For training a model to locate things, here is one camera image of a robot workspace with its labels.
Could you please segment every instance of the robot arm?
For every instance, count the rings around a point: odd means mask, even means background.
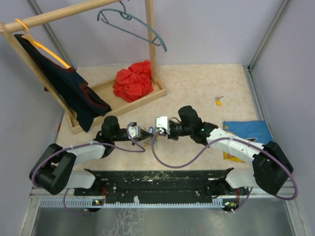
[[[249,144],[273,155],[290,173],[293,172],[293,167],[278,144],[274,142],[267,144],[253,143],[233,136],[214,124],[202,122],[191,106],[182,107],[178,113],[181,118],[181,121],[178,122],[169,120],[168,117],[156,119],[156,128],[159,129],[162,136],[173,140],[178,140],[182,136],[190,136],[196,143],[205,146],[221,138],[220,141],[213,143],[211,147],[236,156],[250,165],[247,169],[231,168],[224,171],[224,178],[214,182],[214,186],[211,187],[211,189],[220,188],[220,190],[215,193],[211,192],[212,195],[231,192],[239,187],[257,185],[269,194],[276,195],[278,193],[288,178],[287,174],[264,153],[249,147]],[[141,141],[153,136],[153,134],[142,130],[136,123],[129,126],[128,131],[129,134],[127,129],[120,128],[116,117],[106,117],[101,131],[98,132],[96,138],[90,144],[78,149],[67,148],[64,152],[60,152],[62,147],[57,144],[48,146],[32,169],[30,179],[53,195],[60,193],[64,188],[96,189],[95,192],[97,192],[99,191],[97,174],[91,170],[73,171],[73,166],[87,160],[108,156],[115,148],[113,147],[114,142],[130,141],[130,137],[136,141]],[[241,140],[243,143],[236,142],[235,139]],[[53,158],[45,162],[48,157],[54,154],[56,155]]]
[[[196,143],[203,145],[225,138],[213,143],[211,148],[225,151],[250,165],[247,169],[233,169],[226,175],[225,181],[232,188],[259,186],[267,193],[276,195],[288,178],[279,165],[248,144],[273,155],[290,173],[293,172],[293,167],[275,142],[260,144],[239,138],[214,124],[202,122],[191,106],[182,107],[178,114],[182,120],[178,123],[169,121],[167,117],[157,118],[156,126],[162,135],[173,140],[178,140],[180,136],[190,136]],[[233,139],[236,138],[243,142],[235,142]]]

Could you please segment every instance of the clothes hanger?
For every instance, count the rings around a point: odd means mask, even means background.
[[[123,6],[124,11],[120,11],[120,10],[112,9],[112,8],[106,8],[106,9],[100,10],[100,12],[99,12],[98,15],[97,15],[97,21],[100,20],[100,15],[102,15],[103,18],[101,18],[101,20],[102,20],[105,24],[108,24],[108,25],[110,25],[110,26],[112,26],[112,27],[115,27],[115,28],[117,28],[117,29],[119,29],[119,30],[122,30],[122,31],[124,31],[124,32],[126,32],[126,33],[130,33],[130,34],[132,34],[133,36],[136,36],[136,37],[138,37],[138,38],[141,38],[142,40],[147,41],[147,42],[149,42],[149,43],[152,43],[152,44],[154,44],[154,45],[156,45],[156,46],[162,45],[164,51],[167,52],[166,45],[165,45],[163,39],[160,37],[160,35],[159,35],[154,29],[152,29],[148,24],[144,23],[144,22],[141,21],[139,18],[137,18],[137,17],[135,17],[135,16],[130,15],[129,13],[127,13],[127,12],[126,12],[126,7],[125,7],[125,5],[124,5],[121,1],[119,1],[119,3]],[[110,22],[108,21],[108,19],[105,17],[103,11],[114,11],[114,12],[118,12],[118,13],[120,14],[120,16],[121,16],[124,20],[127,20],[127,21],[130,21],[131,19],[135,19],[136,21],[138,21],[139,23],[141,23],[142,25],[144,25],[146,28],[148,28],[156,37],[151,41],[151,40],[148,40],[148,39],[146,39],[146,38],[144,38],[144,37],[142,37],[142,36],[139,36],[139,35],[137,35],[137,34],[135,34],[135,33],[133,33],[133,32],[130,32],[130,31],[126,30],[126,29],[123,29],[123,28],[121,28],[121,27],[119,27],[119,26],[113,25],[113,24],[110,23]]]
[[[15,21],[19,22],[21,25],[23,25],[23,27],[25,28],[23,30],[23,32],[27,35],[22,35],[22,38],[28,40],[32,45],[34,45],[37,48],[41,48],[43,50],[45,50],[47,53],[49,53],[51,56],[53,56],[57,61],[59,61],[66,69],[71,68],[71,66],[69,66],[64,60],[62,60],[60,57],[58,57],[55,53],[53,53],[52,51],[50,51],[48,48],[46,48],[44,45],[42,45],[40,42],[35,41],[33,39],[33,37],[31,36],[31,34],[28,32],[30,31],[30,29],[19,19],[15,19]]]

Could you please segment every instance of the white wall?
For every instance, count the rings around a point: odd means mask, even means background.
[[[84,0],[37,0],[43,12]],[[160,64],[243,63],[248,65],[281,0],[155,0],[156,30],[168,48],[157,48]],[[143,0],[124,1],[127,12],[146,21]],[[51,23],[74,66],[133,63],[148,59],[147,42],[96,21],[103,8],[122,10],[117,2]],[[134,20],[109,12],[108,20],[143,37]]]
[[[294,167],[315,234],[315,1],[291,1],[254,76],[272,133]]]
[[[25,1],[1,0],[0,20],[13,22],[33,13]],[[35,39],[54,49],[41,27]],[[0,232],[17,235],[31,192],[29,173],[53,141],[62,109],[0,36]]]

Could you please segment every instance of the cable tie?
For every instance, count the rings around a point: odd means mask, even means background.
[[[229,153],[229,154],[231,154],[230,145],[231,145],[231,143],[232,143],[232,141],[233,141],[233,139],[234,139],[235,137],[236,137],[235,135],[232,135],[232,136],[230,137],[230,139],[227,141],[227,150],[228,150],[228,153]]]

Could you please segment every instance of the orange hanger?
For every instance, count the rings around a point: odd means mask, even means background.
[[[31,34],[28,32],[30,31],[30,29],[19,19],[15,19],[15,21],[19,22],[21,25],[24,26],[24,30],[23,32],[25,34],[27,34],[27,36],[22,35],[22,38],[28,40],[31,44],[33,44],[34,46],[36,46],[37,48],[41,48],[43,50],[45,50],[47,53],[49,53],[51,56],[53,56],[56,60],[58,60],[62,65],[65,66],[65,68],[70,68],[71,66],[69,66],[64,60],[62,60],[60,57],[58,57],[56,54],[54,54],[52,51],[50,51],[48,48],[46,48],[44,45],[42,45],[40,42],[35,41],[33,39],[33,37],[31,36]]]

